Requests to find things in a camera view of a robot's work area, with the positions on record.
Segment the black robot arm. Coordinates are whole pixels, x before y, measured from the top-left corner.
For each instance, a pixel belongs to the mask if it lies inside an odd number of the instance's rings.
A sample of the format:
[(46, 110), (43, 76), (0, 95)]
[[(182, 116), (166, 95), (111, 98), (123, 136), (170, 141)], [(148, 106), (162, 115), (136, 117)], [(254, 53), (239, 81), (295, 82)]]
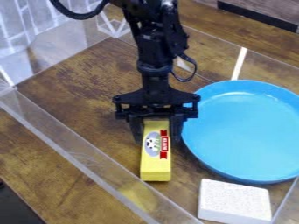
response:
[(189, 49), (189, 34), (179, 18), (178, 0), (110, 0), (124, 13), (136, 48), (136, 70), (143, 86), (134, 92), (116, 95), (116, 118), (130, 122), (135, 141), (143, 142), (144, 121), (163, 118), (170, 122), (170, 136), (182, 140), (183, 123), (199, 116), (198, 94), (183, 92), (170, 85), (174, 76), (174, 60), (183, 58)]

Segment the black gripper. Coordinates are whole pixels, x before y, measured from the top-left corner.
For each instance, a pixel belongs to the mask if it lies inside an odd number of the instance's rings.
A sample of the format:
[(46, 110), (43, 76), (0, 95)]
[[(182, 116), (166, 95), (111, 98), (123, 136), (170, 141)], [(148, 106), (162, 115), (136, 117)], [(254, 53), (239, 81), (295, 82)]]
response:
[(136, 69), (142, 74), (143, 86), (136, 91), (116, 95), (112, 98), (116, 105), (116, 119), (130, 120), (130, 128), (138, 144), (143, 142), (144, 134), (142, 117), (171, 118), (174, 144), (182, 140), (185, 120), (199, 117), (198, 103), (202, 98), (198, 94), (183, 92), (171, 87), (169, 73), (173, 68), (173, 66), (152, 68), (138, 62)]

